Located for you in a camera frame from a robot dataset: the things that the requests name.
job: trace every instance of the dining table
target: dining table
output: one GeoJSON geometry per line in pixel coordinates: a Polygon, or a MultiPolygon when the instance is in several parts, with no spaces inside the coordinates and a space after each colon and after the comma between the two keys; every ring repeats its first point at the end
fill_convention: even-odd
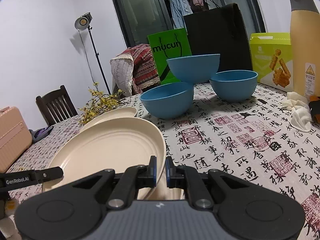
{"type": "MultiPolygon", "coordinates": [[[[307,133],[292,127],[291,111],[282,108],[286,99],[285,92],[259,83],[246,101],[228,103],[209,83],[203,83],[194,86],[188,111],[175,119],[152,116],[139,95],[125,98],[119,107],[133,106],[137,117],[155,124],[164,137],[166,156],[177,165],[194,167],[200,173],[219,169],[299,202],[306,214],[299,239],[318,240],[320,126],[313,123],[307,133]]],[[[55,124],[50,135],[27,149],[8,172],[47,168],[61,147],[79,133],[80,119],[77,115],[55,124]]],[[[41,187],[13,190],[10,196],[21,203],[40,194],[41,187]]]]}

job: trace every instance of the blue bowl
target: blue bowl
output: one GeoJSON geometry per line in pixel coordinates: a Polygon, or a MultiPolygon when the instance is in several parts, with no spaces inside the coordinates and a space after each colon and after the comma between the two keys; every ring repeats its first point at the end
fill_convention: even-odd
{"type": "Polygon", "coordinates": [[[250,70],[231,70],[217,73],[210,80],[214,92],[230,103],[241,102],[252,96],[257,86],[258,73],[250,70]]]}
{"type": "Polygon", "coordinates": [[[150,114],[172,119],[185,113],[193,101],[193,85],[185,82],[165,84],[144,92],[140,100],[150,114]]]}
{"type": "Polygon", "coordinates": [[[220,54],[167,59],[172,74],[181,81],[197,84],[214,77],[220,64],[220,54]]]}

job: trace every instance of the chair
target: chair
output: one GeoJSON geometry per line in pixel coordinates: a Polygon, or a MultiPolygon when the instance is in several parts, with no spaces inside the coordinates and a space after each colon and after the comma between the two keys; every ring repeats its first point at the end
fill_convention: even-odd
{"type": "Polygon", "coordinates": [[[64,85],[43,97],[37,96],[36,103],[48,125],[54,125],[78,114],[64,85]]]}

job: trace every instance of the pink bag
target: pink bag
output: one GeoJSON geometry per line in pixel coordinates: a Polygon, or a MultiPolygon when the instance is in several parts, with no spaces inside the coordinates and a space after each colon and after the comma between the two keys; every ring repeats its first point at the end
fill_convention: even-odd
{"type": "Polygon", "coordinates": [[[0,172],[6,172],[32,143],[31,134],[16,107],[0,110],[0,172]]]}

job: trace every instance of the lamp head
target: lamp head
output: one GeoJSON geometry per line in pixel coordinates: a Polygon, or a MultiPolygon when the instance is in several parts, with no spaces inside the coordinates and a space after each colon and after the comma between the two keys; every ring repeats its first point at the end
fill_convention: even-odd
{"type": "Polygon", "coordinates": [[[79,31],[83,31],[86,28],[88,28],[90,22],[92,20],[92,16],[90,14],[90,12],[82,15],[81,17],[79,17],[76,21],[75,21],[75,27],[77,30],[79,31]]]}

